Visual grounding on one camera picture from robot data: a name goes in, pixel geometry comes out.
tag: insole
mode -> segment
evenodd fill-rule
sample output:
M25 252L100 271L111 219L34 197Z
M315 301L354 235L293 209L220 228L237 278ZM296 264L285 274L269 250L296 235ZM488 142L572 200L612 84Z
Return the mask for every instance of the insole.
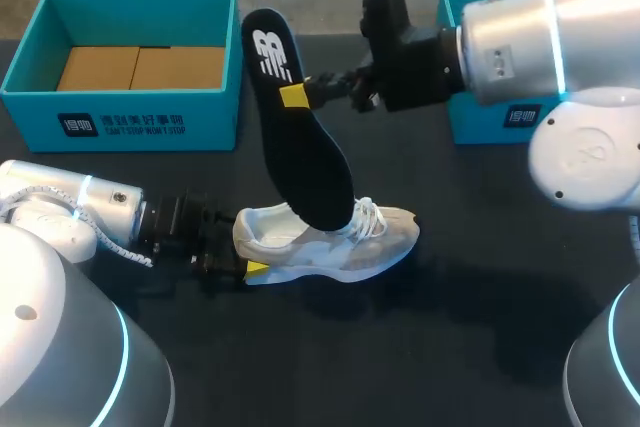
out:
M342 151L307 107L285 107L280 88L304 82L286 20L259 9L242 22L244 58L260 111L262 144L272 182L291 209L323 231L353 215L351 171Z

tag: new balance logo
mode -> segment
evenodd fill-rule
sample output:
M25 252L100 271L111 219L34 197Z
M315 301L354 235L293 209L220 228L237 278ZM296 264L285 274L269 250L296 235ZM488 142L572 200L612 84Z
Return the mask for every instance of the new balance logo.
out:
M287 56L284 53L280 37L273 32L265 34L261 30L254 30L253 42L256 45L258 55L264 57L260 61L262 73L293 82L291 80L291 72L284 67L287 63Z

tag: shoe lace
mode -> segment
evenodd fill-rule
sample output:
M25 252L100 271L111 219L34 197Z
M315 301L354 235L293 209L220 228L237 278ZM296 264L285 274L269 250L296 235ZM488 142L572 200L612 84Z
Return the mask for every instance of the shoe lace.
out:
M349 235L356 237L356 244L365 239L380 237L387 231L387 221L369 197L357 200L353 212L353 223Z

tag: cable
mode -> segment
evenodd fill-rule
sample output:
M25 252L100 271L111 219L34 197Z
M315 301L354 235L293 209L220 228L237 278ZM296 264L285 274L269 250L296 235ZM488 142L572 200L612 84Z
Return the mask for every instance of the cable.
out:
M640 265L640 229L638 228L638 217L632 215L629 217L629 234L631 235L631 247L636 255L638 265Z
M94 220L91 218L91 215L89 215L89 213L86 210L84 210L82 206L78 205L78 203L73 199L73 197L71 197L69 194L61 190L56 189L55 187L49 187L44 185L26 187L6 197L4 204L2 204L2 206L0 207L0 223L5 223L7 221L9 212L13 210L15 207L20 205L19 201L22 198L30 194L36 194L36 193L48 195L50 197L55 197L57 199L62 200L65 204L71 207L72 211L74 212L74 215L77 214L77 218L79 220L82 220L89 227L91 227L91 229L93 229L93 231L96 233L96 236L98 237L98 240L100 241L100 243L110 251L118 254L121 257L124 257L125 259L131 260L138 264L142 264L145 267L153 267L153 261L150 258L145 257L144 255L141 255L141 254L136 254L127 249L124 249L120 247L118 244L116 244L115 242L113 242L109 237L107 237L107 235L104 232L102 232L100 227L98 227L98 224L96 224Z

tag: yellow tag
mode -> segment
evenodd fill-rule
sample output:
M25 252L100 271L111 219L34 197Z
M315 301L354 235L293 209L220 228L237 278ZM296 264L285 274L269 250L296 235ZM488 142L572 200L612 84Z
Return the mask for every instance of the yellow tag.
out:
M247 273L244 274L244 278L257 277L258 275L266 274L268 270L268 265L249 260L247 261Z
M304 84L287 85L280 87L280 97L285 107L303 107L310 109L307 93L304 91Z

